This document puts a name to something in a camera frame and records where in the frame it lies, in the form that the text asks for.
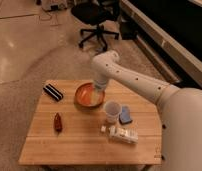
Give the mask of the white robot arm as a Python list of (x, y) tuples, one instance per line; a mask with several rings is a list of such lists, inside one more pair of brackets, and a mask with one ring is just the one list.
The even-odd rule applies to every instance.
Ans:
[(202, 90), (126, 69), (119, 59), (114, 50), (93, 58), (95, 88), (104, 91), (114, 79), (156, 105), (162, 123), (161, 171), (202, 171)]

